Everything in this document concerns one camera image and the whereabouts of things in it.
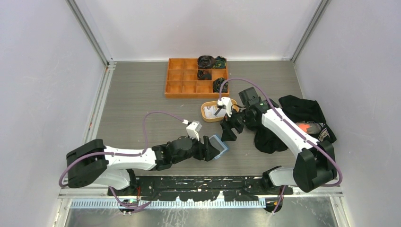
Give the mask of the blue leather card holder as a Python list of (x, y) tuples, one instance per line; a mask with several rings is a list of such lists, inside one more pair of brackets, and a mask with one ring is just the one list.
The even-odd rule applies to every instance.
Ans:
[(211, 136), (209, 140), (211, 145), (219, 151), (219, 153), (213, 158), (214, 160), (220, 158), (223, 154), (225, 154), (229, 150), (228, 145), (225, 142), (223, 142), (218, 135), (215, 134)]

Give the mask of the white patterned card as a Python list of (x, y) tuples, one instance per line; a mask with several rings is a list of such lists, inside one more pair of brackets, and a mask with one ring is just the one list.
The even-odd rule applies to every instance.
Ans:
[(217, 107), (216, 106), (204, 106), (203, 107), (204, 110), (204, 115), (206, 119), (214, 119), (217, 118), (217, 116), (215, 115), (216, 111), (217, 111)]

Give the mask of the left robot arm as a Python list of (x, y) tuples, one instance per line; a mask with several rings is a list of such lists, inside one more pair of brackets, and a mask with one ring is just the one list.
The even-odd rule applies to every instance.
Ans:
[[(204, 136), (203, 140), (181, 136), (145, 151), (114, 148), (106, 146), (102, 139), (95, 139), (66, 155), (67, 169), (59, 184), (61, 187), (82, 188), (95, 183), (133, 195), (138, 189), (136, 169), (162, 171), (189, 158), (211, 161), (225, 151), (227, 146), (215, 135)], [(67, 184), (63, 182), (65, 177), (68, 178)]]

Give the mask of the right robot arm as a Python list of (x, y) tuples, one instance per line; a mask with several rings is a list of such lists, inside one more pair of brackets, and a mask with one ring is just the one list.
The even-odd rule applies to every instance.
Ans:
[(310, 192), (340, 178), (334, 147), (330, 142), (308, 135), (270, 99), (263, 100), (258, 96), (253, 87), (239, 95), (244, 105), (240, 111), (233, 108), (229, 97), (220, 96), (217, 100), (218, 109), (225, 112), (220, 121), (222, 141), (237, 139), (233, 129), (237, 133), (241, 133), (244, 127), (255, 131), (267, 130), (283, 142), (296, 158), (293, 167), (277, 166), (262, 174), (262, 187), (266, 193), (275, 194), (286, 185)]

